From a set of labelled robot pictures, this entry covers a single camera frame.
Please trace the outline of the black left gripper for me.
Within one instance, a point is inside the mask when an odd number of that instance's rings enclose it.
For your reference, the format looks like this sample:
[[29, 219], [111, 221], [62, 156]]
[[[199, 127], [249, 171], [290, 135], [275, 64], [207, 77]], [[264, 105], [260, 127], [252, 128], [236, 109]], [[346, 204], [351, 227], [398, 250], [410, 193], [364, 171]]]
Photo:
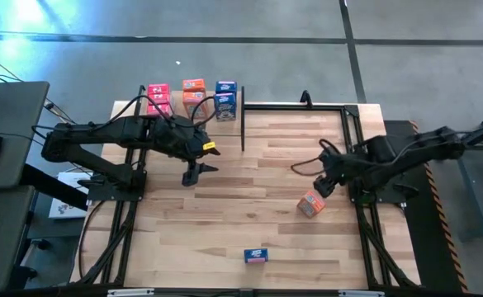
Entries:
[[205, 140], [205, 131], [201, 127], [190, 128], [175, 125], [174, 128], [177, 136], [180, 138], [182, 159], [187, 161], [187, 170], [182, 175], [182, 184], [184, 186], [194, 186], [198, 182], [200, 173], [217, 172], [217, 167], [197, 162], [197, 159], [201, 158], [203, 154], [220, 155], [220, 152], [216, 148], [203, 151], [202, 146]]

